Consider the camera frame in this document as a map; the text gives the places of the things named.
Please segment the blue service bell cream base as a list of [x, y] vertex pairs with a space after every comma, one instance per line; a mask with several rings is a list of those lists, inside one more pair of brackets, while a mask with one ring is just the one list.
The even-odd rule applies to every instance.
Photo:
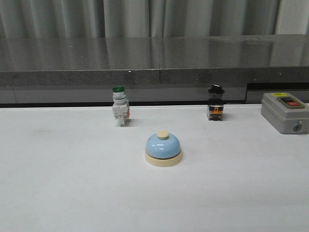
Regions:
[[171, 167], [182, 160], [182, 149], [178, 138], [162, 130], [151, 135], [145, 146], [145, 160], [156, 167]]

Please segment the grey stone counter ledge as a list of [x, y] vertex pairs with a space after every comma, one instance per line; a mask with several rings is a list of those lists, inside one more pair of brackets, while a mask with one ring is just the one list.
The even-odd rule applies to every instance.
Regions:
[[124, 86], [132, 105], [259, 103], [266, 92], [309, 100], [307, 35], [2, 39], [1, 106], [111, 105]]

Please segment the grey pleated curtain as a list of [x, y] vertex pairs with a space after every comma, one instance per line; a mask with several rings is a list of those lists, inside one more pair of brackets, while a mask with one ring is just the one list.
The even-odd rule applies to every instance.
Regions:
[[0, 3], [3, 39], [308, 32], [306, 0], [3, 0]]

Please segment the green pushbutton switch white base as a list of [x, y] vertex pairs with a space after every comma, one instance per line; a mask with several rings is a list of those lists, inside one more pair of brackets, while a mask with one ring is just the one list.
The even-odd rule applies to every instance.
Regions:
[[114, 119], [118, 120], [119, 125], [124, 127], [130, 117], [129, 100], [126, 97], [125, 88], [123, 86], [113, 87], [112, 98]]

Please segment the black selector switch orange base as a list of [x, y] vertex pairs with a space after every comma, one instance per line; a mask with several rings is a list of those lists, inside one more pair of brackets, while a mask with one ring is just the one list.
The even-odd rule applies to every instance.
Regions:
[[220, 85], [212, 85], [208, 90], [209, 100], [208, 100], [208, 111], [207, 117], [208, 120], [222, 120], [224, 103], [223, 95], [225, 91]]

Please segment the grey start stop switch box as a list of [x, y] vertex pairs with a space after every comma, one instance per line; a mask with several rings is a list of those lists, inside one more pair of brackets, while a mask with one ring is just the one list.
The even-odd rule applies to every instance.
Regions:
[[282, 134], [308, 134], [309, 106], [290, 93], [264, 93], [261, 114]]

